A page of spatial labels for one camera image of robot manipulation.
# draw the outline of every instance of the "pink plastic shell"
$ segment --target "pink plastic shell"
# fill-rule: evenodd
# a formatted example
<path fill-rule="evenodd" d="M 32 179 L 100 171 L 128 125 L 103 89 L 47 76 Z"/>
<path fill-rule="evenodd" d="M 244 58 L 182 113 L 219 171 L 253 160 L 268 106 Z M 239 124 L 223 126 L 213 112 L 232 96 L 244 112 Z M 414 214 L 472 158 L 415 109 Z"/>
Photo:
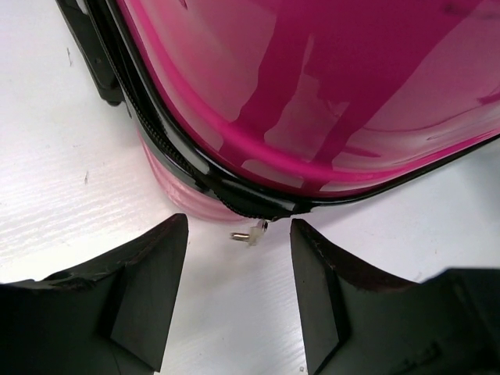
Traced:
<path fill-rule="evenodd" d="M 499 0 L 119 0 L 181 126 L 248 179 L 369 190 L 500 134 Z"/>

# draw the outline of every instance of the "black trim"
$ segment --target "black trim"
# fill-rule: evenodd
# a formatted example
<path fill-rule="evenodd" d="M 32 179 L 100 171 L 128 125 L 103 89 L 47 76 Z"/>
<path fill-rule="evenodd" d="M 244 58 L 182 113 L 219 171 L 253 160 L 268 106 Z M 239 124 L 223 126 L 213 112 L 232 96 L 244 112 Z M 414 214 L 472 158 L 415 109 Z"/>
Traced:
<path fill-rule="evenodd" d="M 477 145 L 440 159 L 428 166 L 407 173 L 387 183 L 380 184 L 370 191 L 353 196 L 340 198 L 303 197 L 263 187 L 232 173 L 217 161 L 211 159 L 208 154 L 195 144 L 181 128 L 180 124 L 173 118 L 173 115 L 163 103 L 160 94 L 157 92 L 149 76 L 116 2 L 114 0 L 87 0 L 87 3 L 90 14 L 95 19 L 97 32 L 102 37 L 105 49 L 112 51 L 116 49 L 117 45 L 124 45 L 127 48 L 127 55 L 124 54 L 124 51 L 120 51 L 120 47 L 118 47 L 120 55 L 111 53 L 110 57 L 118 69 L 124 68 L 128 72 L 127 83 L 132 87 L 131 94 L 134 96 L 131 99 L 140 103 L 140 110 L 143 113 L 147 113 L 152 119 L 155 130 L 149 129 L 148 131 L 148 129 L 143 129 L 142 135 L 147 135 L 145 140 L 153 154 L 159 158 L 159 161 L 168 170 L 172 172 L 175 170 L 176 167 L 173 166 L 175 162 L 172 163 L 171 160 L 172 151 L 164 149 L 160 144 L 158 134 L 152 134 L 158 131 L 162 133 L 166 141 L 178 154 L 175 158 L 177 164 L 185 165 L 181 174 L 183 175 L 181 180 L 184 182 L 186 180 L 190 181 L 190 186 L 193 187 L 194 184 L 195 188 L 208 196 L 216 196 L 225 205 L 242 216 L 277 220 L 300 213 L 308 213 L 312 208 L 317 206 L 339 205 L 373 197 L 450 163 L 500 137 L 495 136 L 482 141 Z M 134 72 L 131 72 L 131 64 L 134 65 Z M 145 92 L 147 98 L 138 95 L 139 92 Z"/>
<path fill-rule="evenodd" d="M 123 92 L 106 58 L 90 17 L 81 11 L 76 0 L 57 0 L 57 4 L 87 63 L 99 96 L 110 105 L 119 105 L 124 100 Z"/>

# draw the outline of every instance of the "zipper track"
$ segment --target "zipper track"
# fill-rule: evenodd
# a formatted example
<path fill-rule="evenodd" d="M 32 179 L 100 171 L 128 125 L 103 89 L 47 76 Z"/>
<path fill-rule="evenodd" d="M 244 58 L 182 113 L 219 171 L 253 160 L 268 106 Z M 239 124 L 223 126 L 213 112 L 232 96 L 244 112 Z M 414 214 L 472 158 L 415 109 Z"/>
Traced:
<path fill-rule="evenodd" d="M 111 56 L 111 54 L 109 53 L 109 50 L 108 50 L 108 47 L 106 46 L 102 36 L 101 36 L 101 33 L 100 33 L 100 29 L 98 28 L 98 25 L 97 23 L 95 22 L 95 16 L 93 15 L 93 8 L 92 6 L 89 6 L 88 4 L 88 0 L 84 0 L 85 4 L 87 5 L 87 8 L 90 9 L 91 11 L 89 12 L 89 18 L 91 19 L 91 22 L 92 22 L 92 25 L 94 26 L 94 29 L 96 30 L 96 34 L 98 35 L 98 38 L 99 38 L 99 41 L 101 42 L 101 45 L 102 45 L 102 48 L 106 54 L 106 57 L 109 61 L 109 64 L 111 65 L 112 67 L 112 70 L 114 71 L 115 75 L 116 75 L 116 79 L 118 80 L 122 90 L 123 90 L 123 93 L 127 96 L 127 99 L 128 99 L 128 102 L 132 105 L 132 107 L 134 108 L 134 111 L 135 111 L 135 114 L 139 120 L 139 122 L 141 123 L 141 125 L 146 129 L 146 132 L 148 133 L 148 136 L 152 138 L 153 142 L 156 144 L 156 145 L 159 145 L 161 146 L 161 149 L 160 151 L 162 152 L 166 152 L 166 154 L 168 154 L 168 156 L 170 158 L 172 158 L 172 160 L 179 164 L 182 168 L 184 168 L 192 177 L 195 177 L 196 176 L 196 171 L 194 170 L 194 168 L 191 166 L 191 164 L 177 151 L 177 149 L 168 141 L 168 138 L 166 137 L 166 134 L 164 133 L 160 133 L 156 130 L 156 128 L 154 127 L 154 125 L 152 125 L 152 123 L 148 120 L 147 116 L 141 111 L 141 109 L 139 108 L 139 105 L 137 104 L 137 102 L 134 100 L 134 96 L 131 94 L 131 92 L 133 90 L 130 89 L 130 86 L 129 84 L 127 83 L 126 80 L 123 79 L 123 76 L 122 74 L 120 73 L 120 70 L 118 69 L 118 67 L 116 66 L 115 62 L 113 61 L 113 58 Z M 112 35 L 112 38 L 114 39 L 115 38 L 115 34 L 112 32 L 111 33 Z M 120 41 L 115 41 L 116 42 L 116 47 L 118 48 L 118 50 L 120 51 L 120 54 L 123 54 L 123 51 L 121 50 L 120 48 L 120 42 L 121 42 L 121 38 L 120 38 Z M 213 191 L 213 193 L 215 194 L 215 196 L 228 208 L 230 209 L 231 211 L 233 211 L 234 213 L 238 214 L 239 216 L 243 216 L 243 217 L 248 217 L 249 219 L 265 219 L 265 220 L 271 220 L 271 221 L 274 221 L 276 220 L 275 217 L 266 217 L 266 216 L 259 216 L 259 215 L 255 215 L 255 214 L 249 214 L 248 212 L 243 212 L 241 211 L 240 209 L 238 209 L 237 207 L 235 207 L 234 205 L 230 204 L 228 201 L 226 201 L 224 198 L 221 198 L 219 194 L 217 194 L 213 189 L 211 189 L 210 187 L 207 186 L 207 188 L 209 188 L 210 190 Z"/>

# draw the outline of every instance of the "white tabletop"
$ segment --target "white tabletop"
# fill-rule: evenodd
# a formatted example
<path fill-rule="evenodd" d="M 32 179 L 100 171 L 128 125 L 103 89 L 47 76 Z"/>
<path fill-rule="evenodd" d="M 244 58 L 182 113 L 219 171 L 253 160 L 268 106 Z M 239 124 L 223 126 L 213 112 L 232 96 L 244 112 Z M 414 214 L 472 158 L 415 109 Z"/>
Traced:
<path fill-rule="evenodd" d="M 99 96 L 54 1 L 0 2 L 0 281 L 39 280 L 129 241 L 178 209 L 134 124 Z M 304 216 L 334 243 L 422 281 L 500 267 L 500 142 L 386 194 Z M 164 374 L 305 367 L 288 239 L 259 246 L 189 218 Z"/>

